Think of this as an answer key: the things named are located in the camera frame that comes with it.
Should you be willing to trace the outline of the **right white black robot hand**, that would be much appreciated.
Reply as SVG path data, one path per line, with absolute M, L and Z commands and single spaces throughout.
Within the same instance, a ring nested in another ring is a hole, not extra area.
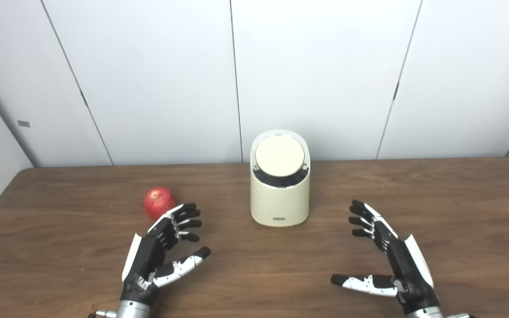
M 387 255 L 391 275 L 333 274 L 331 283 L 365 294 L 394 297 L 408 318 L 442 318 L 440 301 L 422 251 L 412 234 L 400 239 L 384 217 L 367 203 L 353 200 L 349 223 L 360 226 L 354 237 L 367 237 Z

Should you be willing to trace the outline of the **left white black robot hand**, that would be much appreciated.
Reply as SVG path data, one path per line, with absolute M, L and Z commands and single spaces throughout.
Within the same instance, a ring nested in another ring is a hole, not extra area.
M 199 241 L 186 229 L 202 225 L 200 213 L 195 203 L 180 204 L 164 213 L 143 237 L 135 234 L 122 272 L 122 302 L 152 307 L 162 287 L 190 273 L 211 254 L 210 248 L 202 247 L 192 255 L 164 261 L 182 240 Z

